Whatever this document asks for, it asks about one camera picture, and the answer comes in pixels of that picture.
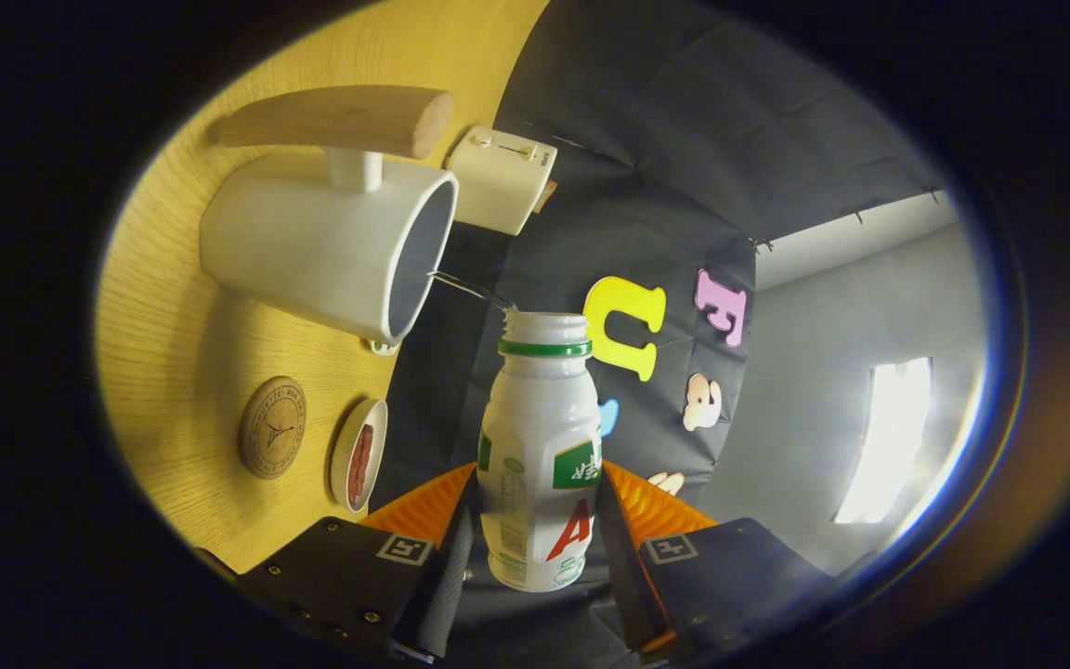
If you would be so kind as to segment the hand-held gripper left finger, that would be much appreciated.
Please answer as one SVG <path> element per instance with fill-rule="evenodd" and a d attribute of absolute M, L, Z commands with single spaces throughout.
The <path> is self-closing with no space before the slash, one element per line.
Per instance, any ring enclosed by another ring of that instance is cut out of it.
<path fill-rule="evenodd" d="M 343 655 L 440 662 L 473 546 L 476 473 L 454 467 L 358 521 L 315 521 L 236 586 Z"/>

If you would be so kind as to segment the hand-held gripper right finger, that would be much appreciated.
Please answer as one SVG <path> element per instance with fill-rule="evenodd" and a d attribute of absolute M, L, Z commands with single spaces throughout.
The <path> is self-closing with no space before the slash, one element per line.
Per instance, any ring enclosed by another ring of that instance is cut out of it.
<path fill-rule="evenodd" d="M 647 662 L 729 655 L 797 623 L 835 579 L 752 519 L 717 522 L 606 463 L 595 529 L 627 644 Z"/>

